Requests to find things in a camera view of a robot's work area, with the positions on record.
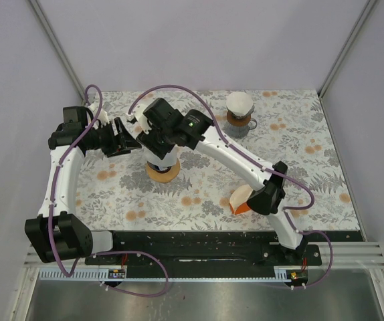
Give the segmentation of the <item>aluminium frame rails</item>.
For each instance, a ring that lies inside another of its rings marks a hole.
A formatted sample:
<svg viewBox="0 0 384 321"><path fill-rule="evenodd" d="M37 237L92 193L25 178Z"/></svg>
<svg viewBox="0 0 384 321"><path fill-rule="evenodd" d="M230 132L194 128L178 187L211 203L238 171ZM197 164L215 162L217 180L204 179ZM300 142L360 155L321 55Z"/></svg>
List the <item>aluminium frame rails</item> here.
<svg viewBox="0 0 384 321"><path fill-rule="evenodd" d="M121 36L121 18L109 17L107 1L29 1L56 65L72 91L83 96L86 79L119 90L143 87L147 58L122 58L132 42ZM262 34L252 70L237 82L260 88L315 87L353 190L367 237L384 252L384 1L267 1L258 13Z"/></svg>

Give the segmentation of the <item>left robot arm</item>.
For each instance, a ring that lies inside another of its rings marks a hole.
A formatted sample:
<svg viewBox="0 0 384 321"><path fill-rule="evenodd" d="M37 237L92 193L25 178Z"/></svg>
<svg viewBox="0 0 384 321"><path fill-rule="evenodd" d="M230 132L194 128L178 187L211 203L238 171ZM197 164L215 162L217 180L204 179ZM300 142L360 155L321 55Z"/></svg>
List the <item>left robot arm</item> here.
<svg viewBox="0 0 384 321"><path fill-rule="evenodd" d="M96 104L65 107L63 118L48 140L51 169L43 203L37 217L25 222L25 234L44 263L92 253L92 232L76 217L78 178L86 153L99 150L110 158L141 148L119 117L110 121Z"/></svg>

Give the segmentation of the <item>grey glass dripper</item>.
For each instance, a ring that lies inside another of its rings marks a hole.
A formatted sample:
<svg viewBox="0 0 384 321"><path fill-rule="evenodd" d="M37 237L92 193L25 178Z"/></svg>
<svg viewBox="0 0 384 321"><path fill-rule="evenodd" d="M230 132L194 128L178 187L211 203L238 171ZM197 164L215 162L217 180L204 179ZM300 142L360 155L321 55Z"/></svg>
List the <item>grey glass dripper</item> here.
<svg viewBox="0 0 384 321"><path fill-rule="evenodd" d="M254 110L254 103L248 101L229 101L226 103L227 110L237 118L243 118Z"/></svg>

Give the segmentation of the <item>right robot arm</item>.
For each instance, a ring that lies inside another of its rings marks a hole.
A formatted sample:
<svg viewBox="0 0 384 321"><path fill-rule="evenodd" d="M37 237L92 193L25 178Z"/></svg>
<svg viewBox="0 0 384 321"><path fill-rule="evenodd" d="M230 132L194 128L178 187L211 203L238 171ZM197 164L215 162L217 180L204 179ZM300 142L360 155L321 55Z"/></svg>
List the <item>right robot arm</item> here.
<svg viewBox="0 0 384 321"><path fill-rule="evenodd" d="M282 256L296 265L306 257L303 236L292 226L285 208L284 181L287 166L258 160L257 156L228 140L220 127L204 113L191 109L182 114L166 100L140 104L130 113L141 132L136 139L145 149L152 173L167 174L179 164L175 147L187 147L210 156L240 176L246 185L239 187L229 200L233 212L252 210L266 217L278 236Z"/></svg>

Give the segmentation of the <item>blue plastic dripper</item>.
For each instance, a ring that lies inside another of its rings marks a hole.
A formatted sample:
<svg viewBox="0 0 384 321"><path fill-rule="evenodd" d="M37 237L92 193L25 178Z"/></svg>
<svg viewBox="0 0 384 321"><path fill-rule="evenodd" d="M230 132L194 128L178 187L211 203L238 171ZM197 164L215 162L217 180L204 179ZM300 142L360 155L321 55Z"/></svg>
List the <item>blue plastic dripper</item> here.
<svg viewBox="0 0 384 321"><path fill-rule="evenodd" d="M155 165L155 164L150 163L150 162L148 162L147 164L148 164L150 169L156 171L157 173L167 173L173 167L172 165L171 166Z"/></svg>

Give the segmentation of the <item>white paper coffee filter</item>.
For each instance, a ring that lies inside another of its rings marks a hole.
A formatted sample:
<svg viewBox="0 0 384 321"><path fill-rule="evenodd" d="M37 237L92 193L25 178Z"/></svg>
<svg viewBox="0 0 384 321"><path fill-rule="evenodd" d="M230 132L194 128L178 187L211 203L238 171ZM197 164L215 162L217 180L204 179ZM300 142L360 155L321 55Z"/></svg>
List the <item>white paper coffee filter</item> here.
<svg viewBox="0 0 384 321"><path fill-rule="evenodd" d="M232 92L226 98L227 109L236 116L246 116L253 108L252 98L245 92Z"/></svg>

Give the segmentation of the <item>grey glass server jug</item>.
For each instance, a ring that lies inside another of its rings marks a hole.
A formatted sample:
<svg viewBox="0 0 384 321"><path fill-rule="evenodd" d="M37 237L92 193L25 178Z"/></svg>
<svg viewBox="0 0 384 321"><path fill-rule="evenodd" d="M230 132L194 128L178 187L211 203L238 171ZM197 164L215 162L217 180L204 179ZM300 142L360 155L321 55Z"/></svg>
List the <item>grey glass server jug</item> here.
<svg viewBox="0 0 384 321"><path fill-rule="evenodd" d="M224 126L225 133L232 138L244 138L248 135L249 131L257 127L255 118L228 118Z"/></svg>

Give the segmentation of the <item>orange coffee filter box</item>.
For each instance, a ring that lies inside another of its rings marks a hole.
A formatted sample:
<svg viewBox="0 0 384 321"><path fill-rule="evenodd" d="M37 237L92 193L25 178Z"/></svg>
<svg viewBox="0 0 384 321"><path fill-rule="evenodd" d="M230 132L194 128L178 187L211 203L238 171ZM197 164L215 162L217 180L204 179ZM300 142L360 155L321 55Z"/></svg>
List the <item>orange coffee filter box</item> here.
<svg viewBox="0 0 384 321"><path fill-rule="evenodd" d="M251 210L247 200L253 191L249 185L242 185L232 193L229 198L229 207L234 215L240 215Z"/></svg>

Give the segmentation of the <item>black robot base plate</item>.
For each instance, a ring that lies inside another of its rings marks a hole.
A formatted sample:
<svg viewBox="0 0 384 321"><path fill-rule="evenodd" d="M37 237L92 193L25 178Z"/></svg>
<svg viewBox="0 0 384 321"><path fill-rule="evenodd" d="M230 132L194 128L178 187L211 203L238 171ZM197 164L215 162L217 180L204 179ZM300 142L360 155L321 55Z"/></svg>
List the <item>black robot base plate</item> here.
<svg viewBox="0 0 384 321"><path fill-rule="evenodd" d="M86 265L125 265L129 278L262 278L275 267L320 267L317 245L284 249L273 231L113 231L108 255Z"/></svg>

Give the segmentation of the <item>floral table mat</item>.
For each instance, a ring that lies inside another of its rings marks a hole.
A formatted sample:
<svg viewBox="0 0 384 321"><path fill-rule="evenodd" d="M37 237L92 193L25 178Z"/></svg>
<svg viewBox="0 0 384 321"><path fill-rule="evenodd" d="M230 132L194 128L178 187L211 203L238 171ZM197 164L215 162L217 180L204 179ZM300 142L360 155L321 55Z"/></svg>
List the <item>floral table mat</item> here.
<svg viewBox="0 0 384 321"><path fill-rule="evenodd" d="M288 165L302 183L284 185L297 227L357 230L357 219L322 107L314 90L250 91L257 122L239 140L256 156ZM178 148L178 176L167 184L152 181L145 154L106 158L90 151L81 168L76 215L92 230L268 230L256 213L232 214L229 197L242 185L220 162Z"/></svg>

